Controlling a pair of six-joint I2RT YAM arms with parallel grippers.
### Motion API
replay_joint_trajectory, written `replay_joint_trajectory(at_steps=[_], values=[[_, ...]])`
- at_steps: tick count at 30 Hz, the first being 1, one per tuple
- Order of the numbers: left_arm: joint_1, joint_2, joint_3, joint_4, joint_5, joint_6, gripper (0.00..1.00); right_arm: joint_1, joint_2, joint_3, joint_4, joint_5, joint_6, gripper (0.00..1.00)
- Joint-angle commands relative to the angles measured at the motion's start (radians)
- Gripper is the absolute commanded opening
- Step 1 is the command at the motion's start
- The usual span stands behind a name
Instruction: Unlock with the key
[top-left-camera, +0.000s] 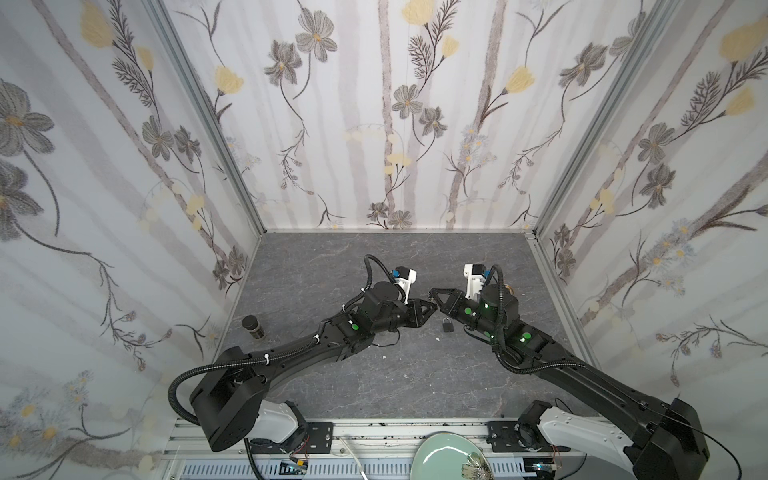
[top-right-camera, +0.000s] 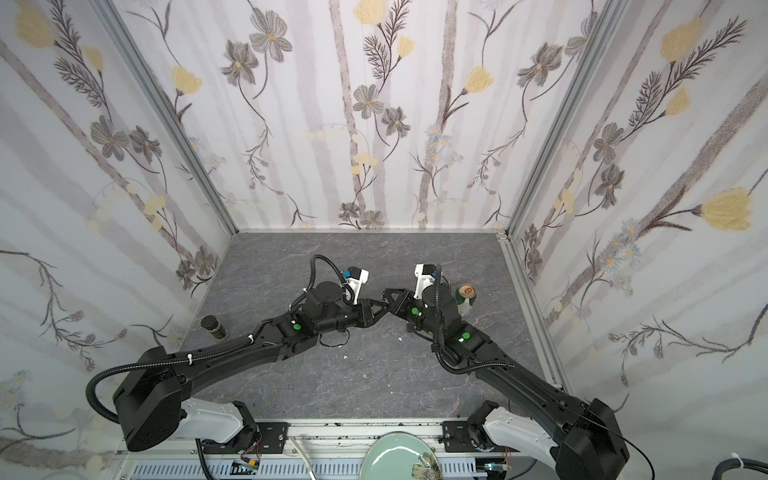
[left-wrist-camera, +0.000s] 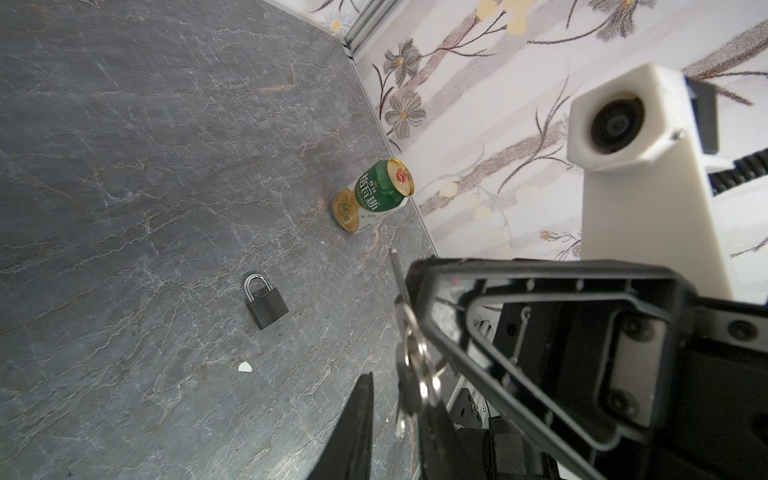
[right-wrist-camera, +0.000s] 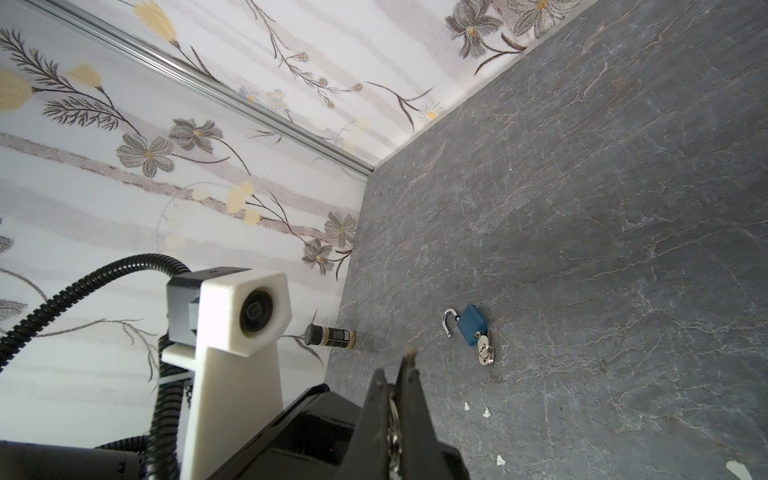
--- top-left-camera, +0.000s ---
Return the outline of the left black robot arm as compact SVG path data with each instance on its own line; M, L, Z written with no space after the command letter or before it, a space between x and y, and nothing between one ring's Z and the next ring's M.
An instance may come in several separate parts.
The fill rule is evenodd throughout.
M380 333L420 328L437 311L434 302L410 296L415 271L386 269L384 280L375 282L373 269L382 261L370 254L363 261L365 285L314 332L251 353L231 347L213 363L171 381L170 407L181 419L202 428L212 451L224 451L246 439L297 447L307 422L294 403L267 401L272 387L313 367L344 361L375 345Z

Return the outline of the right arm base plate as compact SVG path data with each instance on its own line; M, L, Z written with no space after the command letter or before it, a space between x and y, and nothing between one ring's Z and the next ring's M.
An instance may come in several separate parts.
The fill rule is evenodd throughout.
M553 446L536 426L514 420L496 420L486 423L486 441L494 453L553 453Z

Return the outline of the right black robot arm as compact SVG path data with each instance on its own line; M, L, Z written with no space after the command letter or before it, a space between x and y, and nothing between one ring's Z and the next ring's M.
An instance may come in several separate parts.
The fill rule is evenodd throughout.
M703 430L693 406L627 386L524 322L499 266L470 274L468 285L467 292L433 288L429 297L444 315L488 344L505 370L545 380L597 414L583 417L535 401L516 420L514 438L521 448L568 447L637 479L702 476L717 441Z

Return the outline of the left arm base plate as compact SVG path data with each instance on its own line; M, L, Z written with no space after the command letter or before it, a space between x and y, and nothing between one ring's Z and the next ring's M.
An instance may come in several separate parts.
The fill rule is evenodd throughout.
M250 439L251 451L255 454L330 454L332 450L333 422L309 422L300 425L282 443L275 443L267 439Z

